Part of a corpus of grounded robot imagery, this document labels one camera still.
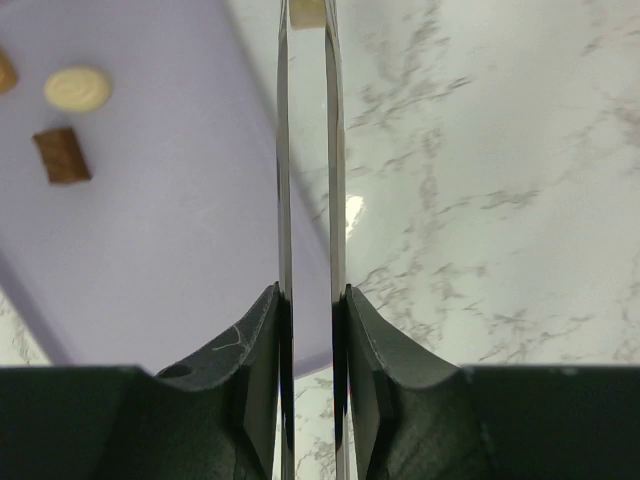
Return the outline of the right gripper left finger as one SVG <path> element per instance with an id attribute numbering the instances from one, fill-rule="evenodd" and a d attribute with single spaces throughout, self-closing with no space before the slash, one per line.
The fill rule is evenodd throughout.
<path id="1" fill-rule="evenodd" d="M 5 368 L 5 479 L 267 479 L 275 448 L 281 295 L 191 355 L 134 366 Z"/>

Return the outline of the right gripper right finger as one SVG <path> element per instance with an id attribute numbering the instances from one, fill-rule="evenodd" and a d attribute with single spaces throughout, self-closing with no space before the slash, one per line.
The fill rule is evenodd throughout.
<path id="1" fill-rule="evenodd" d="M 455 366 L 346 291 L 363 479 L 635 479 L 635 366 Z"/>

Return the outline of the brown rectangular chocolate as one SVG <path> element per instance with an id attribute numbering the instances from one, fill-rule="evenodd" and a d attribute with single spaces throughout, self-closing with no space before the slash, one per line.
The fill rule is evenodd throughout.
<path id="1" fill-rule="evenodd" d="M 51 129 L 32 135 L 42 164 L 52 185 L 88 182 L 92 174 L 70 127 Z"/>

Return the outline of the metal tongs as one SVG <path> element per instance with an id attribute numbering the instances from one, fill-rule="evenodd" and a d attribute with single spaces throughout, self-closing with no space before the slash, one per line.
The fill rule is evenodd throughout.
<path id="1" fill-rule="evenodd" d="M 349 479 L 348 349 L 346 314 L 346 149 L 342 63 L 337 6 L 325 0 L 325 70 L 329 173 L 329 247 L 334 403 L 335 477 Z M 280 3 L 276 81 L 276 166 L 279 288 L 283 319 L 279 333 L 281 400 L 281 477 L 295 477 L 293 264 L 289 141 L 289 1 Z"/>

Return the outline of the white oval chocolate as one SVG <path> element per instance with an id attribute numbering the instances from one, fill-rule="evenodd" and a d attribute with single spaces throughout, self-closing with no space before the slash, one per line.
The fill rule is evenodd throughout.
<path id="1" fill-rule="evenodd" d="M 101 108 L 111 97 L 111 79 L 103 70 L 73 66 L 51 74 L 43 88 L 44 97 L 54 108 L 85 114 Z"/>

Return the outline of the caramel square chocolate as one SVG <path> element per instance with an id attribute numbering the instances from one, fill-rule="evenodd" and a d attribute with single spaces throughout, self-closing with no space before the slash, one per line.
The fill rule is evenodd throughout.
<path id="1" fill-rule="evenodd" d="M 10 56 L 0 48 L 0 95 L 11 91 L 18 81 L 19 77 Z"/>

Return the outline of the white rectangular chocolate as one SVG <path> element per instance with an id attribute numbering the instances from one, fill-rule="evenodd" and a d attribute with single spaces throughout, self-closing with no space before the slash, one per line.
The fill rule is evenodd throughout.
<path id="1" fill-rule="evenodd" d="M 290 0 L 289 17 L 295 30 L 323 28 L 326 25 L 324 0 Z"/>

